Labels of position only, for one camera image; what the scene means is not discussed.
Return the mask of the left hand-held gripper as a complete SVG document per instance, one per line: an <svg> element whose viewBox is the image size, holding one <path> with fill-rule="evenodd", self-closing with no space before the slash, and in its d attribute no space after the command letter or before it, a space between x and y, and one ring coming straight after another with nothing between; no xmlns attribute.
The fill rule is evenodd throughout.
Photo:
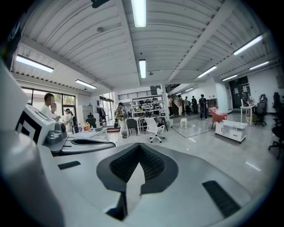
<svg viewBox="0 0 284 227"><path fill-rule="evenodd" d="M16 132L23 133L37 145L47 146L52 153L81 154L115 148L110 141L91 139L71 140L73 146L64 146L67 130L63 123L58 123L31 105L26 105L16 125Z"/></svg>

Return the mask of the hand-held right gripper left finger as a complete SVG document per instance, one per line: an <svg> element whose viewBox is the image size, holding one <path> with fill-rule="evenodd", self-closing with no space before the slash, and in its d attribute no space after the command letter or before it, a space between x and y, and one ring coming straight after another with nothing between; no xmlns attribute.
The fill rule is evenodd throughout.
<svg viewBox="0 0 284 227"><path fill-rule="evenodd" d="M53 157L48 147L39 146L41 164L49 188L59 206L62 227L133 227L108 211L126 211L121 192L107 189L97 175L97 165L121 151L131 150L136 143L102 151Z"/></svg>

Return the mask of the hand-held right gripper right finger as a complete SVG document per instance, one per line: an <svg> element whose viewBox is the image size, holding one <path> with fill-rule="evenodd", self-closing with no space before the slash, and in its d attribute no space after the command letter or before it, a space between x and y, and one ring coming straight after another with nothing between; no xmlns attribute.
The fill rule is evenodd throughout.
<svg viewBox="0 0 284 227"><path fill-rule="evenodd" d="M163 171L152 182L162 192L142 194L125 218L132 227L209 227L241 210L251 195L239 182L209 162L165 147L144 144L160 156Z"/></svg>

